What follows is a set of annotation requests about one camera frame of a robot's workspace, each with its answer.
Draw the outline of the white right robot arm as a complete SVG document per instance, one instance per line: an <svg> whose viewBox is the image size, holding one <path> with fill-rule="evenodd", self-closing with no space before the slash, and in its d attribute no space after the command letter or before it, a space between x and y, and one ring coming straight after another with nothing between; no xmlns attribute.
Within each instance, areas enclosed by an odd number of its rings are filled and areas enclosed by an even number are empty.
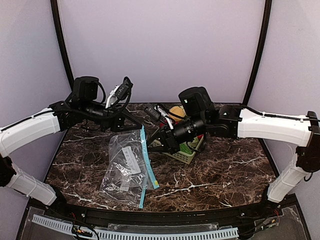
<svg viewBox="0 0 320 240"><path fill-rule="evenodd" d="M319 171L320 121L315 112L277 115L243 105L215 109L203 86L188 88L178 97L186 117L155 131L147 140L150 152L175 154L180 151L180 144L207 133L221 138L258 138L295 144L291 162L266 190L266 199L272 203L280 203L308 174Z"/></svg>

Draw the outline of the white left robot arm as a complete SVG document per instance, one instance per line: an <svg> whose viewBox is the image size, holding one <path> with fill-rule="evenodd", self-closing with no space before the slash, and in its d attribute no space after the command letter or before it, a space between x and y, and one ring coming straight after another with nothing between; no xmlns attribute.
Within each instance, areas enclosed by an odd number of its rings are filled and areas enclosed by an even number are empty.
<svg viewBox="0 0 320 240"><path fill-rule="evenodd" d="M139 130L142 124L127 109L133 83L126 76L110 94L97 77L82 76L73 82L66 100L50 104L40 112L0 129L0 185L11 188L45 206L65 201L55 187L43 183L12 162L10 154L45 136L66 131L84 121L92 121L98 130L114 133ZM102 100L98 102L98 90Z"/></svg>

